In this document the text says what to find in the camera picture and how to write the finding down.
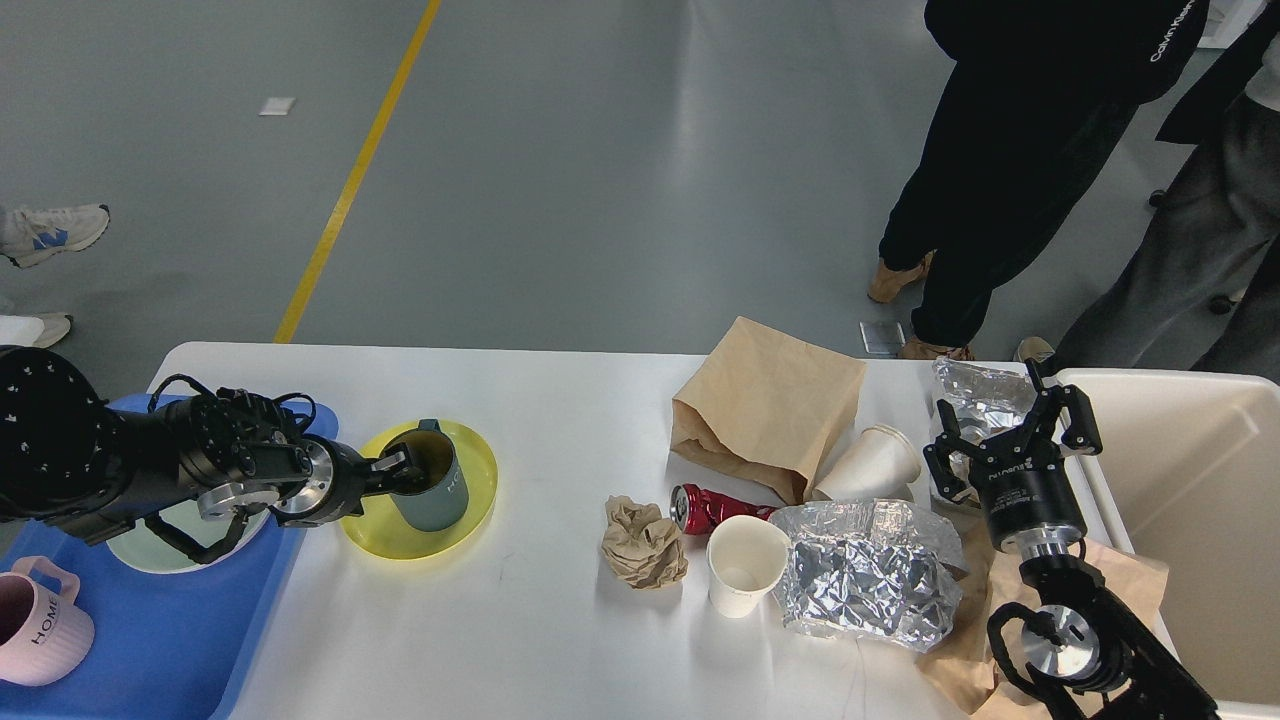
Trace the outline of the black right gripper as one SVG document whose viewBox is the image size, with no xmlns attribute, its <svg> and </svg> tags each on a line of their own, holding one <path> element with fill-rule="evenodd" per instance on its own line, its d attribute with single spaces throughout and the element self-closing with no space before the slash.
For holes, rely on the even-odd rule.
<svg viewBox="0 0 1280 720">
<path fill-rule="evenodd" d="M 974 446 L 980 443 L 973 461 L 960 451 L 948 451 L 943 465 L 948 471 L 942 480 L 927 468 L 931 497 L 950 506 L 982 506 L 991 543 L 1000 551 L 1015 551 L 1014 537 L 1024 530 L 1062 528 L 1066 544 L 1083 538 L 1085 519 L 1062 459 L 1103 451 L 1087 393 L 1076 386 L 1047 386 L 1052 375 L 1043 363 L 1028 359 L 1024 365 L 1036 400 L 1023 421 L 1006 433 L 1010 438 L 986 439 L 991 427 L 984 416 L 952 401 L 936 400 L 931 409 L 936 438 L 948 433 L 940 407 L 946 405 L 955 418 L 952 436 Z"/>
</svg>

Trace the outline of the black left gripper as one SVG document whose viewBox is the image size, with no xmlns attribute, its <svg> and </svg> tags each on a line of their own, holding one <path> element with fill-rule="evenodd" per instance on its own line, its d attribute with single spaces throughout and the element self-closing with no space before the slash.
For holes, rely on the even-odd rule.
<svg viewBox="0 0 1280 720">
<path fill-rule="evenodd" d="M 362 500 L 378 495 L 420 495 L 429 489 L 429 461 L 397 450 L 371 461 L 358 451 L 320 436 L 303 437 L 312 473 L 301 491 L 270 507 L 282 528 L 315 528 L 348 515 L 364 515 Z"/>
</svg>

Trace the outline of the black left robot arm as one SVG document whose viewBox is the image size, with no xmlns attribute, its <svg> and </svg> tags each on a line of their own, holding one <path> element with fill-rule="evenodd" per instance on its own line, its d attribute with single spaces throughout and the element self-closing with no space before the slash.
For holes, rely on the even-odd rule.
<svg viewBox="0 0 1280 720">
<path fill-rule="evenodd" d="M 310 432 L 288 398 L 211 391 L 142 413 L 111 409 L 60 355 L 1 352 L 3 520 L 37 520 L 97 544 L 143 524 L 188 560 L 230 553 L 252 516 L 314 528 L 364 514 L 379 495 L 419 495 L 444 462 L 406 443 L 380 457 Z"/>
</svg>

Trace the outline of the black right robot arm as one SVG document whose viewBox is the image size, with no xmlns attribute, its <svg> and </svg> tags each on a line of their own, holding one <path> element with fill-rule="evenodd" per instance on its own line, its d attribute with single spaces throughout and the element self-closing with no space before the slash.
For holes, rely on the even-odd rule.
<svg viewBox="0 0 1280 720">
<path fill-rule="evenodd" d="M 1027 360 L 1036 392 L 1023 421 L 972 443 L 954 407 L 938 401 L 942 430 L 924 447 L 937 491 L 955 500 L 961 482 L 952 454 L 970 461 L 992 546 L 1021 559 L 1023 582 L 1038 609 L 1010 602 L 987 621 L 1002 674 L 1055 719 L 1079 719 L 1079 696 L 1103 698 L 1101 719 L 1215 719 L 1219 707 L 1144 623 L 1105 584 L 1098 569 L 1071 547 L 1087 524 L 1069 486 L 1066 455 L 1102 451 L 1088 396 L 1075 386 L 1046 386 L 1050 372 Z"/>
</svg>

